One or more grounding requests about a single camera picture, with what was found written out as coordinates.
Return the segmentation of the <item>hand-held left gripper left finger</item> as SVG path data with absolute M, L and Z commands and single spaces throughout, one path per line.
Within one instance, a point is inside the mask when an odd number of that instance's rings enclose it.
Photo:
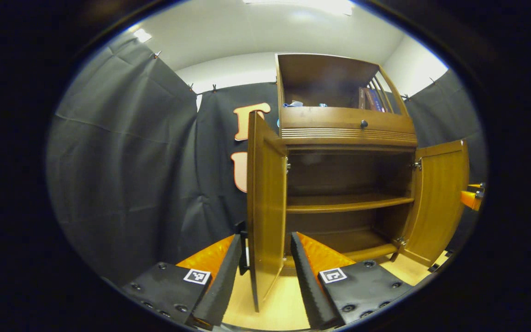
M 179 263 L 157 262 L 122 291 L 164 319 L 212 330 L 223 321 L 241 258 L 242 236 L 230 235 Z

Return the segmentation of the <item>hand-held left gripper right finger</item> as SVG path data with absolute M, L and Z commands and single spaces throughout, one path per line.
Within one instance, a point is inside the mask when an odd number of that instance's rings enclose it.
M 289 237 L 312 329 L 361 323 L 399 301 L 412 288 L 375 259 L 356 262 L 302 233 L 292 232 Z

